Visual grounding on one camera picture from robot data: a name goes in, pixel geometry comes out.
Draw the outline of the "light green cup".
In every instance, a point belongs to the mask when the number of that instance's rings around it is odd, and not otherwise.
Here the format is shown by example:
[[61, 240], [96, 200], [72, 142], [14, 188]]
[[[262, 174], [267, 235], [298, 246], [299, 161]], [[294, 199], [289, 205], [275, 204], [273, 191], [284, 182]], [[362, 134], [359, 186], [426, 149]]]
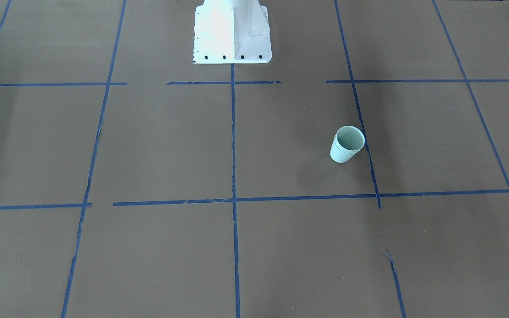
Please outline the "light green cup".
[[346, 163], [354, 157], [354, 155], [359, 153], [361, 149], [362, 148], [357, 148], [356, 150], [347, 149], [338, 143], [337, 139], [334, 139], [330, 149], [330, 157], [336, 163]]
[[364, 146], [364, 134], [352, 125], [339, 128], [333, 139], [333, 148], [345, 154], [356, 154]]

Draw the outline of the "white pillar base mount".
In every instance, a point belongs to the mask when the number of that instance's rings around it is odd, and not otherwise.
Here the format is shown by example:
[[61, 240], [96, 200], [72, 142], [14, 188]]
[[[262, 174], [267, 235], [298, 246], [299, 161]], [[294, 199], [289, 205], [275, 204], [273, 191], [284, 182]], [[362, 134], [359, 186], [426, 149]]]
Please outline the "white pillar base mount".
[[269, 13], [258, 0], [205, 0], [194, 12], [193, 63], [269, 63]]

